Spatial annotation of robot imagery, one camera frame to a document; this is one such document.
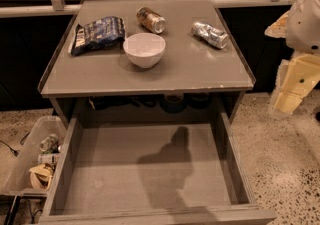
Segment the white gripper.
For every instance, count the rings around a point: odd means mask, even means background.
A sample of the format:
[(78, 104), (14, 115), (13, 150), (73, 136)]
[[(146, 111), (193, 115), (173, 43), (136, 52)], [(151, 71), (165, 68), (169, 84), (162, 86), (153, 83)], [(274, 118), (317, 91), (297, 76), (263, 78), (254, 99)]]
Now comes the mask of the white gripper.
[(297, 0), (264, 34), (286, 37), (288, 47), (304, 52), (282, 60), (278, 67), (269, 113), (275, 118), (285, 118), (320, 82), (320, 56), (312, 55), (320, 54), (320, 0)]

